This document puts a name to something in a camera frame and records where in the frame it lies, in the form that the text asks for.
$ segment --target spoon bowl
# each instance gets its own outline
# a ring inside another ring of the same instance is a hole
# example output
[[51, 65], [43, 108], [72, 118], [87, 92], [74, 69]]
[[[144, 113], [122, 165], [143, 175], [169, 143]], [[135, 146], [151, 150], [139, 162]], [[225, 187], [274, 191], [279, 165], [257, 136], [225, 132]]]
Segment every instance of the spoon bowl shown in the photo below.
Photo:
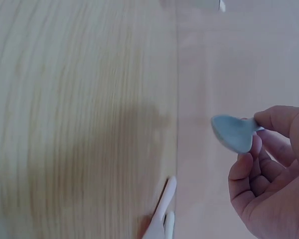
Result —
[[211, 125], [217, 139], [236, 153], [249, 152], [253, 133], [263, 129], [253, 118], [244, 120], [227, 115], [214, 116]]

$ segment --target hand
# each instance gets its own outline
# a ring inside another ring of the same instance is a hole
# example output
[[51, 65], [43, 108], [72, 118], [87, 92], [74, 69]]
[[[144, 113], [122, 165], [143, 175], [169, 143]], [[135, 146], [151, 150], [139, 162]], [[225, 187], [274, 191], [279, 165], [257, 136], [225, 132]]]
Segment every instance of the hand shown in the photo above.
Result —
[[256, 237], [299, 239], [299, 108], [272, 107], [255, 120], [291, 145], [268, 130], [254, 135], [251, 151], [238, 155], [229, 172], [231, 203]]

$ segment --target light wooden surface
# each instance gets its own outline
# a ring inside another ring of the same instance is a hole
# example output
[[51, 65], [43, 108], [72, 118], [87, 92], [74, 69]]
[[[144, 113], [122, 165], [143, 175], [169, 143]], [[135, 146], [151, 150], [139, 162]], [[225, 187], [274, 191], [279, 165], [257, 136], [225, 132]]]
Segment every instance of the light wooden surface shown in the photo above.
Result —
[[0, 0], [0, 239], [139, 238], [176, 167], [173, 0]]

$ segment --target white object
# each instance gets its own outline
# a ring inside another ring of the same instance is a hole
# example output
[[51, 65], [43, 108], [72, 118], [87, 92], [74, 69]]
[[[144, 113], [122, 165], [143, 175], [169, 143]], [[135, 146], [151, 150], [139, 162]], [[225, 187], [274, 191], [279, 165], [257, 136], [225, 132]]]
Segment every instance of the white object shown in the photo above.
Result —
[[211, 125], [217, 139], [236, 153], [249, 152], [253, 133], [264, 129], [257, 125], [254, 118], [244, 120], [227, 115], [214, 116]]
[[174, 223], [175, 223], [175, 213], [169, 212], [166, 215], [166, 220], [165, 220], [165, 239], [173, 238]]
[[[176, 185], [177, 182], [175, 176], [170, 177], [164, 189], [163, 195], [159, 201], [158, 207], [151, 219], [149, 228], [146, 230], [142, 239], [164, 239], [165, 238], [163, 219], [164, 219], [165, 212], [168, 208], [168, 205], [170, 204], [174, 196]], [[171, 226], [171, 224], [174, 224], [171, 216], [172, 215], [169, 216], [170, 218], [168, 219], [168, 225], [165, 224], [167, 226], [166, 229], [168, 230], [167, 232], [168, 236], [170, 234], [172, 235], [173, 226]]]
[[225, 5], [225, 3], [223, 2], [223, 0], [220, 0], [220, 1], [219, 1], [219, 10], [221, 10], [222, 12], [225, 12], [225, 11], [226, 11], [226, 5]]

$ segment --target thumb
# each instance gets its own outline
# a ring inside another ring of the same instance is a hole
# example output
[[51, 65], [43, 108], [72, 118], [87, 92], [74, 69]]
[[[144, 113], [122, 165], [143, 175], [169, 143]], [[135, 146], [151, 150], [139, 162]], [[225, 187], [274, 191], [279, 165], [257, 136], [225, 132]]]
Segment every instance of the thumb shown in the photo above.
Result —
[[257, 123], [290, 139], [299, 162], [299, 108], [274, 106], [255, 114]]

